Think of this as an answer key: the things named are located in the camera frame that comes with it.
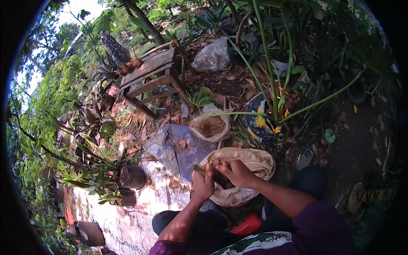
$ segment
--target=person's left hand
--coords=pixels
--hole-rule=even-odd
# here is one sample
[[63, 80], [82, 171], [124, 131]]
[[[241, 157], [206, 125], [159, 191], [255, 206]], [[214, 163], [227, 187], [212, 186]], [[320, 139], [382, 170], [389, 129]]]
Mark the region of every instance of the person's left hand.
[[191, 199], [198, 200], [200, 203], [204, 203], [214, 193], [214, 181], [213, 181], [213, 166], [207, 164], [205, 169], [205, 177], [198, 172], [193, 172], [193, 184], [194, 194]]

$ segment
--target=red stool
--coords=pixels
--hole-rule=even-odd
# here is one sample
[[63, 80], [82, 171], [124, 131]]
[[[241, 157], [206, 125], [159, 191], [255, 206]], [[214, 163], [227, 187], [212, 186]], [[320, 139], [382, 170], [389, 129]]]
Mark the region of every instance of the red stool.
[[262, 219], [258, 217], [256, 213], [250, 214], [246, 217], [245, 221], [233, 229], [231, 233], [237, 235], [249, 235], [253, 231], [257, 230], [262, 225]]

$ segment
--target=person's right hand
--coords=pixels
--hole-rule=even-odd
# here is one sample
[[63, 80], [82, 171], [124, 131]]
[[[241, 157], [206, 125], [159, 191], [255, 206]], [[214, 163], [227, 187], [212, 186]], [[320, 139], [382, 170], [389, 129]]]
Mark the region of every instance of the person's right hand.
[[233, 185], [240, 188], [255, 189], [261, 178], [254, 175], [241, 160], [228, 161], [231, 169], [224, 165], [217, 165], [217, 169], [227, 177]]

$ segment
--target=purple shirt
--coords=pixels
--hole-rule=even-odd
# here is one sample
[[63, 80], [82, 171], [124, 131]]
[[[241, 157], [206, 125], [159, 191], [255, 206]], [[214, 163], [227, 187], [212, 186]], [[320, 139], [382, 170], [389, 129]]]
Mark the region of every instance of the purple shirt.
[[[355, 254], [353, 236], [332, 205], [311, 203], [292, 222], [294, 233], [273, 231], [250, 235], [213, 254]], [[186, 252], [183, 243], [157, 241], [149, 254]]]

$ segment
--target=phone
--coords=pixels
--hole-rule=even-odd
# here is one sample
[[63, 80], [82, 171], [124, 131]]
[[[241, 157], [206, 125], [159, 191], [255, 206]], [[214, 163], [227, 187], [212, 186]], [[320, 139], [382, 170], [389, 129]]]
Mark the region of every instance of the phone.
[[312, 161], [313, 155], [314, 153], [312, 150], [306, 149], [303, 155], [299, 156], [300, 159], [297, 161], [296, 169], [300, 171], [307, 167], [310, 164], [310, 161]]

